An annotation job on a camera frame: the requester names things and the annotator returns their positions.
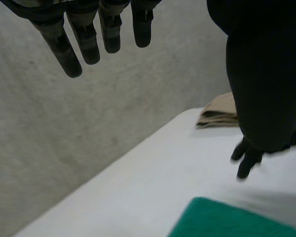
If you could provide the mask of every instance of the black sleeve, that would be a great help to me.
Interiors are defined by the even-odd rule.
[[[215,4],[228,10],[232,1],[236,9],[215,12]],[[255,147],[280,150],[296,127],[296,0],[208,4],[228,34],[227,74],[240,128]]]

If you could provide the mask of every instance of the gloved hand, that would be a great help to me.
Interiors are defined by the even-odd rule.
[[[161,0],[0,0],[16,15],[28,19],[37,28],[65,73],[82,74],[81,65],[64,30],[64,13],[73,29],[83,59],[87,64],[100,60],[93,20],[100,16],[104,46],[108,53],[120,49],[120,14],[131,3],[136,45],[150,44],[153,9]]]
[[[250,142],[244,137],[242,141],[236,146],[235,150],[231,155],[232,161],[241,160],[238,168],[237,177],[239,179],[245,179],[248,177],[251,169],[256,164],[261,164],[262,157],[265,153],[276,153],[288,150],[291,146],[296,145],[296,132],[292,135],[291,141],[285,144],[279,151],[262,151],[255,148]]]
[[[295,130],[286,144],[283,145],[282,149],[277,151],[263,151],[259,148],[254,147],[246,137],[243,137],[242,141],[236,146],[235,150],[231,155],[232,161],[239,161],[239,169],[237,177],[239,179],[245,179],[248,177],[251,169],[256,165],[262,162],[262,157],[265,153],[273,154],[276,152],[283,152],[288,150],[290,147],[296,146],[296,127]]]

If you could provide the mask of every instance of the table surface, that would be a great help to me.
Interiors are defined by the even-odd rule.
[[[239,182],[229,160],[239,128],[196,129],[200,111],[177,116],[16,237],[166,237],[193,197],[296,227],[296,149]]]

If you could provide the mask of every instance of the finger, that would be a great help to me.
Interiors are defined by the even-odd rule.
[[[32,24],[40,31],[65,73],[71,78],[80,76],[82,68],[64,30],[64,18],[53,23]]]
[[[132,0],[133,29],[136,45],[147,47],[151,41],[153,9],[161,0]]]
[[[120,49],[120,14],[128,6],[130,0],[101,0],[99,16],[105,50],[116,53]]]
[[[231,155],[232,160],[240,160],[246,150],[249,148],[249,142],[244,138],[235,148]]]
[[[259,151],[250,147],[245,152],[245,157],[239,165],[237,177],[240,179],[247,178],[251,169],[255,166],[255,164],[261,162],[262,156],[263,156],[262,151]]]
[[[84,61],[91,65],[100,61],[93,19],[100,0],[71,1],[67,6],[67,17],[78,42]]]

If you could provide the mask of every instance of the green cloth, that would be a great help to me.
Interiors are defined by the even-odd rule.
[[[296,230],[206,198],[194,198],[169,237],[296,237]]]

